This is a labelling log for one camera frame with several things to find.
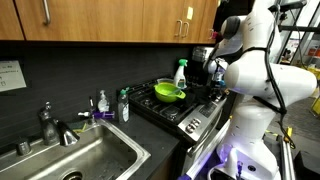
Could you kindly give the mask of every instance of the sink basin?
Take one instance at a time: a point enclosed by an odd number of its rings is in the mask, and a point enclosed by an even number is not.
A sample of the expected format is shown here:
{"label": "sink basin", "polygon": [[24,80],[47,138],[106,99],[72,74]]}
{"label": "sink basin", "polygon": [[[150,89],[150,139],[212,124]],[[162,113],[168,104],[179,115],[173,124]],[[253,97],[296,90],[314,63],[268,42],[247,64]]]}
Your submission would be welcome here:
{"label": "sink basin", "polygon": [[45,146],[0,157],[0,179],[128,179],[150,157],[145,149],[109,122],[97,120],[72,146]]}

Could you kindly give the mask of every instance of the stovetop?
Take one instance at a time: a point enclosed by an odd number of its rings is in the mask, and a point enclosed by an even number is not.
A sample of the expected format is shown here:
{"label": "stovetop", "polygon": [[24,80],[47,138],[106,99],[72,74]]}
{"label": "stovetop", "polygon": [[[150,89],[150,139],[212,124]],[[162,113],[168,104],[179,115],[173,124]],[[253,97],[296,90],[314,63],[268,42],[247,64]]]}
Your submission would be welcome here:
{"label": "stovetop", "polygon": [[208,128],[217,123],[216,117],[225,101],[187,104],[184,100],[178,100],[164,103],[155,96],[156,83],[157,81],[153,80],[130,87],[130,108],[170,133],[196,144]]}

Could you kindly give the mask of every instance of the green bowl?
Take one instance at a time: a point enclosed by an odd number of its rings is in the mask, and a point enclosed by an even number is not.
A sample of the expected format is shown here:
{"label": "green bowl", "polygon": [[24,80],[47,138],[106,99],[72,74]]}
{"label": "green bowl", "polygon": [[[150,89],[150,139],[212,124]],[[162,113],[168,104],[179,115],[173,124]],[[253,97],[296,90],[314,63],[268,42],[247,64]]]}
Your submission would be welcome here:
{"label": "green bowl", "polygon": [[179,90],[179,88],[177,88],[174,84],[160,83],[155,85],[154,89],[156,97],[162,102],[172,103],[178,99],[184,99],[186,97],[186,94]]}

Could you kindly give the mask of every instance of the cabinet door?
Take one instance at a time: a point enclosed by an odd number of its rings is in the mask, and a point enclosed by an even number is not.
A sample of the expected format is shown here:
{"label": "cabinet door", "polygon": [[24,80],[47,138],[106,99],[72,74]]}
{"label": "cabinet door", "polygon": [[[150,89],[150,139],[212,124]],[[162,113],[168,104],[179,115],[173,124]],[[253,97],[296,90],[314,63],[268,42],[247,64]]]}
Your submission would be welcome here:
{"label": "cabinet door", "polygon": [[0,40],[23,40],[13,0],[0,0]]}
{"label": "cabinet door", "polygon": [[143,40],[178,42],[185,0],[144,0]]}
{"label": "cabinet door", "polygon": [[[48,4],[51,22],[44,25]],[[16,0],[27,40],[142,40],[143,0]]]}
{"label": "cabinet door", "polygon": [[215,43],[215,40],[211,38],[213,32],[213,23],[216,17],[216,11],[218,7],[218,0],[207,0],[204,16],[202,19],[202,25],[200,30],[199,43]]}
{"label": "cabinet door", "polygon": [[186,0],[183,8],[183,26],[180,43],[197,43],[206,0]]}

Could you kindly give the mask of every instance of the cabinet handle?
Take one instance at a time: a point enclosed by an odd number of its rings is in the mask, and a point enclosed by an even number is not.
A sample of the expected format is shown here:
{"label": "cabinet handle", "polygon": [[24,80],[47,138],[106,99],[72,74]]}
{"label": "cabinet handle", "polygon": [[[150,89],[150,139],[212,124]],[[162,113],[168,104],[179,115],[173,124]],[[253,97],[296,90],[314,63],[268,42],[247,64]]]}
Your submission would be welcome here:
{"label": "cabinet handle", "polygon": [[188,36],[190,24],[189,24],[188,22],[185,22],[185,23],[183,23],[183,24],[186,24],[186,25],[187,25],[186,33],[182,36],[183,38],[185,38],[185,37]]}
{"label": "cabinet handle", "polygon": [[182,21],[181,20],[177,20],[177,22],[179,23],[179,33],[178,34],[175,34],[174,36],[176,36],[176,37],[179,37],[180,36],[180,34],[181,34],[181,27],[182,27]]}
{"label": "cabinet handle", "polygon": [[212,36],[213,36],[213,33],[214,33],[214,30],[213,29],[210,29],[210,37],[208,39],[212,39]]}
{"label": "cabinet handle", "polygon": [[50,18],[50,11],[49,11],[49,7],[48,7],[48,2],[47,0],[42,0],[43,1],[43,8],[44,8],[44,12],[46,14],[46,21],[43,22],[44,25],[48,26],[51,22],[51,18]]}

